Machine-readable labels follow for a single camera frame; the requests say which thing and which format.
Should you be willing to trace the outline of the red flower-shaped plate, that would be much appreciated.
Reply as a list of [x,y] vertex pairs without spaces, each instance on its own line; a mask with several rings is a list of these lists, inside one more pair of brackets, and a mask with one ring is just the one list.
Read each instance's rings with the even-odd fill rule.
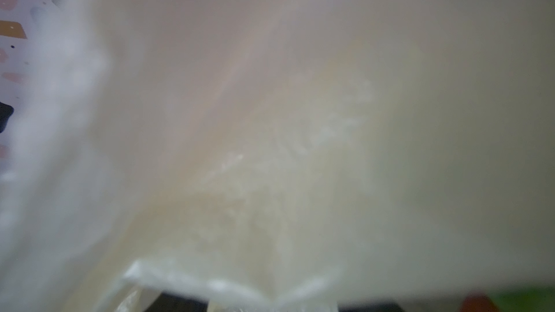
[[468,296],[462,302],[459,312],[500,312],[487,296]]

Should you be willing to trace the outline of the cream plastic bag orange print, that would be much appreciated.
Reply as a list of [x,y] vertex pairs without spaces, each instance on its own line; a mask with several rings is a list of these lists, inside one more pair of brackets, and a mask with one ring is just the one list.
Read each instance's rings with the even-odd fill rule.
[[554,0],[1,0],[1,310],[554,288]]

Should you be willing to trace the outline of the lime green bumpy fruit toy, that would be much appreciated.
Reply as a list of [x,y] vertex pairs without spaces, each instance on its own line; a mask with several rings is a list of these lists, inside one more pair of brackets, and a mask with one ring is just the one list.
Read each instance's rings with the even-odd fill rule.
[[490,299],[503,312],[555,312],[551,287],[496,294]]

